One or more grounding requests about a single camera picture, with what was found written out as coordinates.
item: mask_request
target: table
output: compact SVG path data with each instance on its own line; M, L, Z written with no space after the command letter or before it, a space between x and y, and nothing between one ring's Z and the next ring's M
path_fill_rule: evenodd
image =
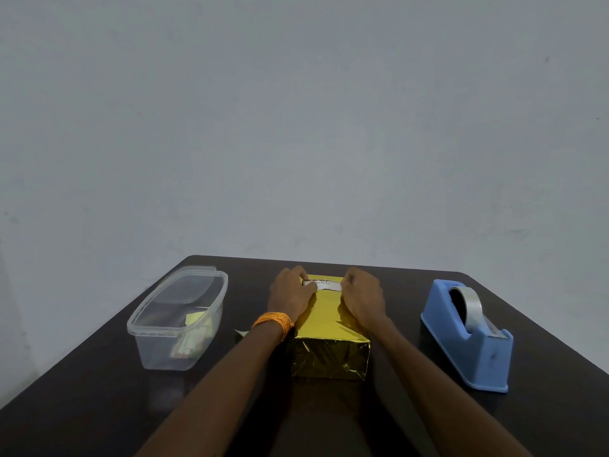
M228 274L229 283L218 333L192 369L143 369L135 339L127 333L127 319L156 283L0 411L0 454L133 455L177 402L238 342L234 329L248 330L265 310L274 276L297 263L189 256L176 268L193 264L215 265ZM310 274L336 276L344 275L347 268L320 263L303 266ZM467 275L362 268L380 279L387 313L405 337L533 454L609 454L609 376L601 369ZM474 288L485 314L514 335L508 394L465 387L421 324L419 316L436 278ZM417 417L403 416L407 402L374 341L365 382L293 379L279 350L256 384L248 414L227 455L416 455L413 442L424 432L416 428ZM406 434L405 427L410 427ZM422 444L415 443L417 448L425 446L424 441L425 437Z

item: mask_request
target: shiny gold foil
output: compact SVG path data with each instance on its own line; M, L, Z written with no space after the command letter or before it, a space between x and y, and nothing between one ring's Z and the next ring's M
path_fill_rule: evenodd
M309 279L340 282L342 278L310 275ZM341 302L341 293L318 290L295 324L293 376L363 380L370 340Z

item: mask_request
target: person's right arm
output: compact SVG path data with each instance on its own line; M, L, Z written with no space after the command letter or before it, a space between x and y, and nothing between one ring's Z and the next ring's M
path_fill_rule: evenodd
M379 281L351 268L342 281L346 307L383 345L434 445L446 456L530 456L530 453L440 368L400 334L385 315Z

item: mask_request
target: container rim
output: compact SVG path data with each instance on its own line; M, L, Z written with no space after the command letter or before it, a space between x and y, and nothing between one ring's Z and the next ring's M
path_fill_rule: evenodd
M184 327L156 327L152 325L135 325L134 322L146 309L148 304L159 294L165 290L172 283L184 276L209 276L209 277L221 277L223 279L222 289L218 293L216 299L210 304L209 308L205 311L205 314L199 317L194 323ZM228 287L228 275L223 271L218 271L215 268L209 266L185 266L172 272L169 276L165 277L156 288L138 305L133 311L133 314L127 321L127 331L131 335L137 336L160 336L160 337L176 337L180 334L190 332L196 328L199 328L204 324L217 310L218 306L222 303L226 289Z

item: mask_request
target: tape dispenser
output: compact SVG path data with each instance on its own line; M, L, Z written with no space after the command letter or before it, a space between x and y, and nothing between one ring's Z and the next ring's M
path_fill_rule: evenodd
M476 292L461 282L436 279L421 321L468 386L507 392L514 337L483 314Z

